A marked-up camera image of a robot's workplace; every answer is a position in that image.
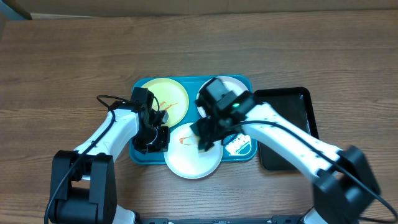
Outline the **white plate front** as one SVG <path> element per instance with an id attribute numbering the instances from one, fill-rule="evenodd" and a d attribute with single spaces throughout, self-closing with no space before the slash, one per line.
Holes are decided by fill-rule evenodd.
<path id="1" fill-rule="evenodd" d="M 191 124 L 183 124 L 171 132 L 164 159 L 174 174 L 186 179 L 201 179 L 219 166 L 223 146 L 221 141 L 216 141 L 208 151 L 199 150 L 199 138 L 191 130 Z"/>

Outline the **white plate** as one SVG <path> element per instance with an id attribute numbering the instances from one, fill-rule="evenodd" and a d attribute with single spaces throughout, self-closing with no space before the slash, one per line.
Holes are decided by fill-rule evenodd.
<path id="1" fill-rule="evenodd" d="M 244 91 L 249 91 L 247 86 L 243 82 L 239 81 L 236 78 L 227 77 L 227 76 L 218 76 L 216 78 L 220 79 L 223 82 L 224 86 L 228 89 L 228 91 L 234 92 L 236 96 L 239 96 Z M 202 86 L 200 87 L 199 90 L 201 90 L 205 86 L 205 84 L 207 84 L 209 81 L 210 80 L 208 80 L 204 84 L 202 84 Z M 205 110 L 203 109 L 203 107 L 197 106 L 197 108 L 198 108 L 198 112 L 199 112 L 200 116 L 202 118 L 205 118 L 206 113 L 205 113 Z"/>
<path id="2" fill-rule="evenodd" d="M 183 124 L 171 132 L 164 159 L 174 174 L 186 179 L 201 179 L 219 166 L 223 146 L 221 141 L 216 141 L 208 151 L 199 150 L 199 138 L 191 130 L 191 124 Z"/>

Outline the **yellow plate with sauce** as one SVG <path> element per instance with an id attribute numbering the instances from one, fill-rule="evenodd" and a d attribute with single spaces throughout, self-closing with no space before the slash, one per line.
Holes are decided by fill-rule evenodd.
<path id="1" fill-rule="evenodd" d="M 142 85 L 151 91 L 159 101 L 161 110 L 166 110 L 169 118 L 164 126 L 173 127 L 186 115 L 189 97 L 186 89 L 170 78 L 156 78 Z"/>

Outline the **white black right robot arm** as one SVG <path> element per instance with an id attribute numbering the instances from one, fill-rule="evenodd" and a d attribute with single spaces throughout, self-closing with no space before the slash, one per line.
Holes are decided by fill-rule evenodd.
<path id="1" fill-rule="evenodd" d="M 313 185 L 313 208 L 302 223 L 357 223 L 380 198 L 380 189 L 363 151 L 342 150 L 309 135 L 249 91 L 201 90 L 195 102 L 206 118 L 191 126 L 199 148 L 243 133 L 265 144 L 296 167 Z"/>

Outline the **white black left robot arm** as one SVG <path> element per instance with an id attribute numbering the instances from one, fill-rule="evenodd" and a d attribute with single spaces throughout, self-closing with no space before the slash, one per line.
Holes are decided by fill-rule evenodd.
<path id="1" fill-rule="evenodd" d="M 135 212 L 117 203 L 114 163 L 125 145 L 146 154 L 168 146 L 165 110 L 151 103 L 115 101 L 103 124 L 72 151 L 52 160 L 45 223 L 135 223 Z"/>

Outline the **teal plastic tray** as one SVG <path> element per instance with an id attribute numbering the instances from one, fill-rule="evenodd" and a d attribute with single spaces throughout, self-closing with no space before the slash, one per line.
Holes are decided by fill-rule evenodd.
<path id="1" fill-rule="evenodd" d="M 252 91 L 252 84 L 250 80 L 242 75 L 227 75 L 243 82 L 249 91 Z M 197 99 L 197 94 L 206 81 L 211 80 L 211 76 L 191 76 L 191 77 L 173 77 L 173 80 L 179 82 L 187 91 L 190 105 L 185 117 L 171 130 L 185 124 L 191 123 L 201 118 L 198 108 L 194 105 Z M 237 137 L 230 136 L 226 138 L 229 143 L 223 147 L 222 162 L 241 162 L 252 159 L 257 152 L 257 141 L 252 140 L 247 136 L 240 134 Z M 165 164 L 164 155 L 161 152 L 141 154 L 136 151 L 132 145 L 129 144 L 129 154 L 131 159 L 139 165 L 161 165 Z"/>

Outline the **black water tray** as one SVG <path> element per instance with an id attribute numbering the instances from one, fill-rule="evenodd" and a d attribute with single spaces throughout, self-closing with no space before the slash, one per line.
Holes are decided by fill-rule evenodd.
<path id="1" fill-rule="evenodd" d="M 270 104 L 283 118 L 307 134 L 319 138 L 310 92 L 305 87 L 257 90 L 254 94 Z M 261 164 L 268 171 L 292 171 L 296 168 L 266 145 L 259 143 Z"/>

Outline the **white plate top right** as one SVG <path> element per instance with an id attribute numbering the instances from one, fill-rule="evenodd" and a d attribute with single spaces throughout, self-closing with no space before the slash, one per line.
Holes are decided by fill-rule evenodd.
<path id="1" fill-rule="evenodd" d="M 228 89 L 228 91 L 234 92 L 236 96 L 239 96 L 244 91 L 249 91 L 247 86 L 243 82 L 239 81 L 236 78 L 227 77 L 227 76 L 218 76 L 216 78 L 220 79 L 223 82 L 224 86 Z M 210 80 L 208 80 L 204 84 L 202 84 L 202 86 L 200 87 L 199 90 L 201 90 L 205 86 L 205 84 L 207 84 L 209 81 Z M 202 118 L 205 118 L 206 113 L 205 113 L 205 110 L 203 109 L 203 107 L 197 106 L 197 108 L 198 108 L 198 112 L 199 112 L 200 116 Z"/>

